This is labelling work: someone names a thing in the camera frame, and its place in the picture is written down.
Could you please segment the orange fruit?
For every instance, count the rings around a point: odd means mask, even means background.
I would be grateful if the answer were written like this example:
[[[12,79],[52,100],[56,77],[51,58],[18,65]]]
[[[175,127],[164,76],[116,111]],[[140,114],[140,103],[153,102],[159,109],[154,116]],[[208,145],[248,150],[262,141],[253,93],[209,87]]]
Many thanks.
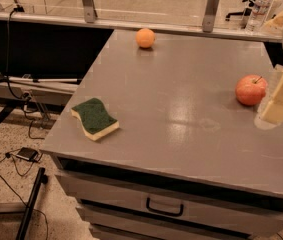
[[[136,33],[136,42],[141,48],[150,48],[155,41],[155,33],[148,28],[140,29]]]

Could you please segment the red apple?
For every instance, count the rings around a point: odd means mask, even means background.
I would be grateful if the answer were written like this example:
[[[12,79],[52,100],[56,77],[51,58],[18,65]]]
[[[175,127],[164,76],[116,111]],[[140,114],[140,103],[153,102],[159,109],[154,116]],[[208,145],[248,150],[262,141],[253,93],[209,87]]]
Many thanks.
[[[267,85],[267,81],[262,76],[244,76],[236,84],[236,98],[243,105],[257,105],[265,97]]]

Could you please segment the clear plastic water bottle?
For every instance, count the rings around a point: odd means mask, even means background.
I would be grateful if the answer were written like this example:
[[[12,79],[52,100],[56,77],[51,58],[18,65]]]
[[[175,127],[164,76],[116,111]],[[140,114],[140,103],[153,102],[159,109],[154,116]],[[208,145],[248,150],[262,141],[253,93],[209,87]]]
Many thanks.
[[[272,0],[255,0],[245,30],[248,33],[256,32],[263,24]]]

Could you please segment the metal rail bracket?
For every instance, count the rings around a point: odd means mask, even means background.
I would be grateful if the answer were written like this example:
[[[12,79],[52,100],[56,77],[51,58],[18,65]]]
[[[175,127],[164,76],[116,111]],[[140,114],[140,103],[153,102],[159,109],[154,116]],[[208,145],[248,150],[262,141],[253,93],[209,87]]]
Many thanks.
[[[211,33],[214,28],[215,18],[220,0],[207,0],[205,13],[202,21],[202,31]]]
[[[87,23],[93,23],[97,18],[94,0],[82,0],[82,4],[84,9],[84,20]]]

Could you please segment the grey drawer cabinet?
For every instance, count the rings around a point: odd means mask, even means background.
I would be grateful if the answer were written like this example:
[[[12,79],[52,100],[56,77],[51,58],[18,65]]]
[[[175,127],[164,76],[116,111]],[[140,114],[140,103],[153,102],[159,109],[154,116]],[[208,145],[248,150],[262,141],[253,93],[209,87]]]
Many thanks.
[[[72,104],[100,99],[119,128],[89,140],[64,110],[43,151],[100,240],[245,240],[283,229],[283,124],[261,130],[237,81],[268,76],[259,42],[112,33]],[[146,209],[184,205],[180,217]]]

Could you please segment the black power adapter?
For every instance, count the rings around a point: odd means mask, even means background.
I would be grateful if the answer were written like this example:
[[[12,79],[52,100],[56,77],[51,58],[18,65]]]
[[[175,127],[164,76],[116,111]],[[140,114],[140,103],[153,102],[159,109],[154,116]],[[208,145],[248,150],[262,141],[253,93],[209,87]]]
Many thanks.
[[[26,148],[26,147],[22,147],[16,154],[18,158],[29,162],[33,162],[37,155],[38,152],[35,149]]]

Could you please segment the black stand leg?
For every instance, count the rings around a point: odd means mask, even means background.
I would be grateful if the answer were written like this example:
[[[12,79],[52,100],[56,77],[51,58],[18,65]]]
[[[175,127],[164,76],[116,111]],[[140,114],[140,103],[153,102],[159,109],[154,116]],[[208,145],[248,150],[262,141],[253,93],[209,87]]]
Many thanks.
[[[16,240],[25,240],[28,226],[32,217],[32,213],[34,211],[34,206],[40,191],[40,187],[42,184],[46,184],[47,182],[48,182],[48,178],[47,175],[45,174],[45,169],[43,167],[40,167],[36,175],[34,185],[30,193],[30,197],[28,199],[27,204],[25,205],[23,218],[21,220],[21,224],[16,236]]]

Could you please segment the low grey bench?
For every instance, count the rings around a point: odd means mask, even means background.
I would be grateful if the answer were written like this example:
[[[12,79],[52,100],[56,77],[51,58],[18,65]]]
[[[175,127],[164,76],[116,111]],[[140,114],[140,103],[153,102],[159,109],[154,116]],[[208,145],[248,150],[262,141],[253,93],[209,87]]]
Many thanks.
[[[26,93],[32,102],[65,106],[75,93],[77,79],[32,79],[0,76],[0,98],[19,100]]]

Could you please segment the green and yellow sponge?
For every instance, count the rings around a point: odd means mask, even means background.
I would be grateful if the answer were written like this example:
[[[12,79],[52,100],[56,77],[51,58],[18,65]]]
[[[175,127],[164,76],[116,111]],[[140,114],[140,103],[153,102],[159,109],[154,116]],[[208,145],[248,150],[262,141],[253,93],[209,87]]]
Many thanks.
[[[77,118],[86,137],[97,141],[119,128],[117,119],[111,117],[103,102],[92,98],[71,108],[71,114]]]

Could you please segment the left metal rail bracket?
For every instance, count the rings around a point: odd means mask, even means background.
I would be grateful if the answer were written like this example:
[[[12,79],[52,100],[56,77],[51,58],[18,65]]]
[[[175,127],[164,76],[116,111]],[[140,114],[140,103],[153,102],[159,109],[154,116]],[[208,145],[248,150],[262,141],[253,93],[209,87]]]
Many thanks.
[[[87,23],[93,23],[97,18],[94,0],[82,0],[82,4],[84,9],[84,20]]]

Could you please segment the right metal rail bracket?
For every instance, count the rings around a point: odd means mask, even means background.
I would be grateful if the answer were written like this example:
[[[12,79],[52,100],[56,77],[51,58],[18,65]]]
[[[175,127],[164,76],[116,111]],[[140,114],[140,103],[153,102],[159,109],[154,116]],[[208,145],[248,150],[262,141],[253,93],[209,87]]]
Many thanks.
[[[207,0],[205,13],[202,21],[202,31],[211,33],[214,28],[215,18],[220,0]]]

